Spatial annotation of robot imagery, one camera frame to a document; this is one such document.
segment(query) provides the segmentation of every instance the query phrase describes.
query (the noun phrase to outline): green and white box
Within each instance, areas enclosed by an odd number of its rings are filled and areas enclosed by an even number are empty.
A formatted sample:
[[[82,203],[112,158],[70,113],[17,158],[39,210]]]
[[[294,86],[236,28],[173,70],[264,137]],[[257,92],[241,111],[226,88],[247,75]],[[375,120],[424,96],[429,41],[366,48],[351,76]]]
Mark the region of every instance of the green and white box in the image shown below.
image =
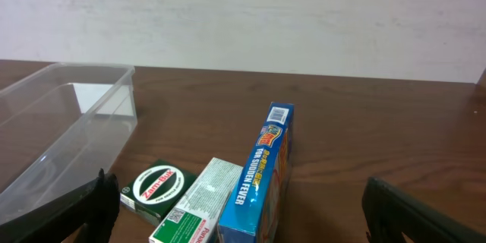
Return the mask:
[[[241,166],[213,158],[149,237],[149,243],[205,243],[217,238],[216,224]]]
[[[195,180],[196,175],[159,159],[121,190],[120,201],[158,226]]]

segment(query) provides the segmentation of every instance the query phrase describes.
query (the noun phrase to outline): box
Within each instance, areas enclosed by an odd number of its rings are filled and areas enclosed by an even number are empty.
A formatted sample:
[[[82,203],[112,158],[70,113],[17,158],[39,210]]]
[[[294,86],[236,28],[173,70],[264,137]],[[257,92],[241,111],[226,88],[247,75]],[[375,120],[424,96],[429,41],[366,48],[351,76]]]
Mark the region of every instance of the box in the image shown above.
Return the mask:
[[[221,243],[271,242],[290,176],[294,106],[272,103],[219,220]]]
[[[121,190],[120,201],[158,226],[195,180],[196,175],[159,159]]]
[[[240,174],[241,166],[213,158],[149,242],[214,242],[219,215]]]

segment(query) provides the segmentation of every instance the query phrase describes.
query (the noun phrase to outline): blue box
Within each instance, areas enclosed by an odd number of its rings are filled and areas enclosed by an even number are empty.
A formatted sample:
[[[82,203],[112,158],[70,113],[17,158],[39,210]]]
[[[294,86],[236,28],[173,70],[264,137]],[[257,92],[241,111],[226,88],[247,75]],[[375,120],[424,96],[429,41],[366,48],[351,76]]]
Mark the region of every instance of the blue box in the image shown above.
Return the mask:
[[[290,177],[294,106],[272,103],[218,223],[221,243],[272,242]]]

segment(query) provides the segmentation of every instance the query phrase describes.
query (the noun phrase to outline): white wall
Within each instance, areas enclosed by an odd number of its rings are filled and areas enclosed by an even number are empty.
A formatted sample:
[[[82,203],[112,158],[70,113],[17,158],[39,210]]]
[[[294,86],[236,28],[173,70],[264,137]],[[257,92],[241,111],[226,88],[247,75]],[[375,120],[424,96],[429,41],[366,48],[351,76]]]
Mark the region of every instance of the white wall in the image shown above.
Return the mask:
[[[486,0],[0,0],[0,58],[476,82]]]

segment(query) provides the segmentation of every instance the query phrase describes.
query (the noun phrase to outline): black object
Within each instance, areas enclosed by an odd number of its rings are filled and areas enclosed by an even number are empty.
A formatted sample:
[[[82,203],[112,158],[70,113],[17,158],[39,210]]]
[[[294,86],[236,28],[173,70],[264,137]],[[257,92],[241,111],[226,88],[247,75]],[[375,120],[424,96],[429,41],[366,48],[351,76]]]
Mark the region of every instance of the black object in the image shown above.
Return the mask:
[[[1,242],[59,243],[81,227],[76,243],[108,243],[120,210],[118,182],[101,169],[98,178],[0,226]]]
[[[361,205],[370,243],[479,243],[486,236],[404,194],[379,178],[369,178]]]

